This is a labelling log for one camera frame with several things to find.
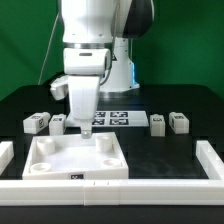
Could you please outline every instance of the white block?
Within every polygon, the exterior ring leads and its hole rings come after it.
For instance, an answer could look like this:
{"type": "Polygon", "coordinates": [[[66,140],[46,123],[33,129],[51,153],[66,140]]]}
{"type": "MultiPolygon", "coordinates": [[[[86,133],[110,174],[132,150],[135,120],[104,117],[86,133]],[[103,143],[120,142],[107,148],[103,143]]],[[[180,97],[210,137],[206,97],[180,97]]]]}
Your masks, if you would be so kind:
{"type": "Polygon", "coordinates": [[[197,141],[196,156],[211,180],[224,180],[224,164],[208,141],[197,141]]]}
{"type": "Polygon", "coordinates": [[[54,115],[49,123],[50,135],[63,135],[65,131],[66,115],[54,115]]]}
{"type": "Polygon", "coordinates": [[[8,166],[9,162],[14,156],[13,143],[12,142],[2,142],[0,144],[0,175],[3,173],[5,168],[8,166]]]}
{"type": "Polygon", "coordinates": [[[24,133],[37,134],[48,126],[48,121],[50,120],[50,117],[51,116],[49,113],[44,112],[35,113],[27,119],[23,120],[24,133]]]}
{"type": "Polygon", "coordinates": [[[150,116],[151,136],[165,136],[166,123],[162,115],[154,114],[150,116]]]}
{"type": "Polygon", "coordinates": [[[184,116],[183,113],[170,113],[169,125],[176,134],[189,133],[189,120],[184,116]]]}

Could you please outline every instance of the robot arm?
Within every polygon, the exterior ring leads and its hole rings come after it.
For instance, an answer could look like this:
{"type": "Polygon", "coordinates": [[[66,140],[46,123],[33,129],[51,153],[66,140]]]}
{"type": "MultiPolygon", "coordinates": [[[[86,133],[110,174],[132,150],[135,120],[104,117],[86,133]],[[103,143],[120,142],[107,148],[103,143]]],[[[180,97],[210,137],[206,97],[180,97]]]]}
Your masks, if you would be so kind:
{"type": "Polygon", "coordinates": [[[58,0],[64,72],[72,117],[91,137],[100,80],[111,68],[114,38],[139,38],[152,24],[152,0],[58,0]]]}

